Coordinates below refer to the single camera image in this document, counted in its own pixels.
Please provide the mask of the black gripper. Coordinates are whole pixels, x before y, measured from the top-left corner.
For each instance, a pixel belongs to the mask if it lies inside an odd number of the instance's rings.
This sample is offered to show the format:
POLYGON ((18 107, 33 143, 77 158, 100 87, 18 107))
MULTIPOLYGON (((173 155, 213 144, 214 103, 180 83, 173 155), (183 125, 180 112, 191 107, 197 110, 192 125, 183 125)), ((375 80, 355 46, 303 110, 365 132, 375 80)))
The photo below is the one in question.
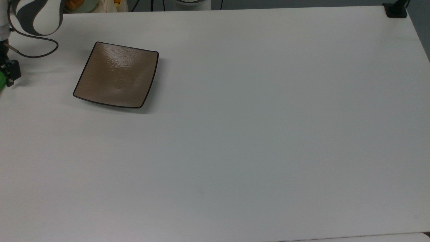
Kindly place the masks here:
POLYGON ((12 87, 15 81, 21 78, 20 64, 17 60, 9 60, 8 52, 9 40, 2 40, 0 42, 0 66, 5 65, 6 73, 6 86, 12 87))

